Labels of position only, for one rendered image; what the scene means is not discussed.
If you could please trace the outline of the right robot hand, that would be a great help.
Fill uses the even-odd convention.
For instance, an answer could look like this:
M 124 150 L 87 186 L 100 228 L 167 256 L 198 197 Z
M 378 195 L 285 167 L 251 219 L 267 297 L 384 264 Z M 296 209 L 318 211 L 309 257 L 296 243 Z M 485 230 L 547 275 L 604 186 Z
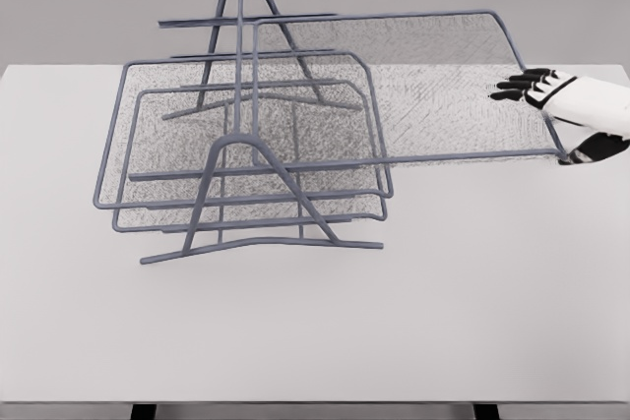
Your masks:
M 559 160 L 562 165 L 606 160 L 630 150 L 630 88 L 556 69 L 526 69 L 496 85 L 493 100 L 525 102 L 552 118 L 594 133 Z

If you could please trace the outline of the grey mesh tray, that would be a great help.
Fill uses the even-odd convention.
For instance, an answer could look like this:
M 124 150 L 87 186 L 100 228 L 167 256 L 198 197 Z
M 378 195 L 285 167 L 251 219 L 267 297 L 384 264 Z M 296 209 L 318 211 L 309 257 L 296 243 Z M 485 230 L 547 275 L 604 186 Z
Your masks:
M 193 167 L 203 173 L 210 146 L 199 146 Z M 220 154 L 221 172 L 212 180 L 207 202 L 202 210 L 201 227 L 226 230 L 235 225 L 281 222 L 308 217 L 289 195 L 283 181 L 269 168 L 265 158 L 246 145 L 232 145 Z M 372 170 L 362 168 L 338 171 L 328 176 L 320 173 L 290 173 L 316 210 L 331 221 L 382 215 L 382 199 L 366 191 L 375 180 Z M 179 181 L 130 182 L 123 200 L 146 198 L 157 194 L 166 206 L 150 202 L 144 208 L 115 207 L 117 224 L 122 229 L 159 229 L 183 231 L 189 223 L 198 195 L 200 178 Z
M 293 49 L 134 60 L 122 69 L 94 192 L 98 208 L 166 206 L 123 200 L 133 182 L 197 179 L 199 146 L 235 132 L 268 146 L 288 173 L 366 168 L 366 191 L 393 195 L 390 156 L 369 67 L 339 49 Z
M 490 98 L 523 61 L 491 10 L 260 20 L 259 53 L 294 49 L 308 70 L 373 94 L 388 156 L 561 157 L 551 120 Z

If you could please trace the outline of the grey mesh tray, smallest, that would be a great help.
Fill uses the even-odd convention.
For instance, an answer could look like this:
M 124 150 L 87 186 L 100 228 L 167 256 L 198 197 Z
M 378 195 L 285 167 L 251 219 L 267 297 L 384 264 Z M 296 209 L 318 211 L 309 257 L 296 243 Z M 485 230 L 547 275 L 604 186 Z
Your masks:
M 193 167 L 203 173 L 210 146 L 199 146 Z M 246 145 L 232 145 L 220 154 L 221 172 L 212 180 L 207 202 L 202 210 L 201 227 L 226 230 L 235 225 L 281 222 L 308 217 L 289 195 L 283 181 L 269 168 L 265 158 Z M 382 199 L 366 191 L 375 180 L 372 170 L 362 168 L 338 171 L 328 176 L 320 173 L 290 173 L 316 210 L 331 221 L 382 215 Z M 159 229 L 183 231 L 189 223 L 198 195 L 200 178 L 179 181 L 130 182 L 123 200 L 146 198 L 157 194 L 166 206 L 150 202 L 144 208 L 115 207 L 117 224 L 122 229 Z

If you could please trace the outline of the grey mesh tray, mid-sized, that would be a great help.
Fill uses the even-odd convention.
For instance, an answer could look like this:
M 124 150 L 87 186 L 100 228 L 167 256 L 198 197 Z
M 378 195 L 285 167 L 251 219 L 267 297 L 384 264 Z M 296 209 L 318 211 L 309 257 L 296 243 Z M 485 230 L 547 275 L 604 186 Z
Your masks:
M 390 156 L 369 67 L 339 49 L 293 49 L 134 60 L 122 69 L 94 192 L 98 208 L 166 206 L 123 200 L 133 182 L 197 179 L 199 146 L 235 132 L 268 146 L 288 173 L 366 168 L 366 191 L 393 195 Z

